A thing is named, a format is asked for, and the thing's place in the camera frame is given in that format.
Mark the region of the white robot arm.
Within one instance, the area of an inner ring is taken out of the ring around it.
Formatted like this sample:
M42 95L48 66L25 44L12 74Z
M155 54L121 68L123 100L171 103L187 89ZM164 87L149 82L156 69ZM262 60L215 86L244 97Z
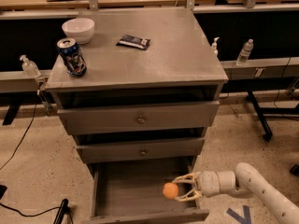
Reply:
M268 208L279 224L299 224L299 207L275 189L257 169L240 162L235 171L202 171L178 176L174 184L190 184L192 189L176 196L178 202L227 194L232 197L254 194Z

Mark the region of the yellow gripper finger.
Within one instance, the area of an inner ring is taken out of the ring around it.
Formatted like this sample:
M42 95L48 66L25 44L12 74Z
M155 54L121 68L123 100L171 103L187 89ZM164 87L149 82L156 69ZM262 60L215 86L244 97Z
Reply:
M200 175L199 172L194 172L194 173L188 173L186 175L181 175L181 176L176 177L173 180L173 183L176 183L176 184L180 184L180 183L196 184L199 175Z
M184 203L184 202L195 201L196 199L199 199L201 197L202 197L202 192L200 190L192 189L188 191L186 194L177 196L175 200Z

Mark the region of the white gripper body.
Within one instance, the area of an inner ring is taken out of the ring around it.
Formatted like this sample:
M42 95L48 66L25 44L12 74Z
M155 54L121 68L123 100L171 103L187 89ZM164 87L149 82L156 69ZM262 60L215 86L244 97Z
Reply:
M220 194L220 182L218 175L213 171L203 171L197 177L198 187L206 197Z

